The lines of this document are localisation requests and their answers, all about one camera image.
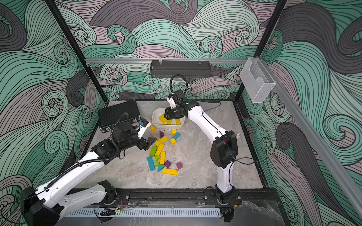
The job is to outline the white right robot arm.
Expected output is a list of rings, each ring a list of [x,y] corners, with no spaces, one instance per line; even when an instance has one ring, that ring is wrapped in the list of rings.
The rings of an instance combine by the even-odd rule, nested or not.
[[[210,118],[195,100],[167,98],[169,107],[164,117],[168,120],[188,118],[193,121],[212,143],[210,158],[217,167],[216,198],[221,205],[231,203],[234,186],[232,173],[238,155],[237,136]]]

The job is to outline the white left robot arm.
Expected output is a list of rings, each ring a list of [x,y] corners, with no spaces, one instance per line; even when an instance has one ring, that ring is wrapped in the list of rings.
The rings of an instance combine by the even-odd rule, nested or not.
[[[53,226],[66,215],[102,203],[112,205],[116,200],[116,189],[107,180],[94,187],[68,194],[82,180],[107,165],[120,155],[121,151],[137,146],[148,150],[156,141],[135,136],[129,140],[113,143],[104,140],[98,143],[84,158],[66,169],[53,180],[39,186],[28,187],[21,192],[21,214],[29,226]]]

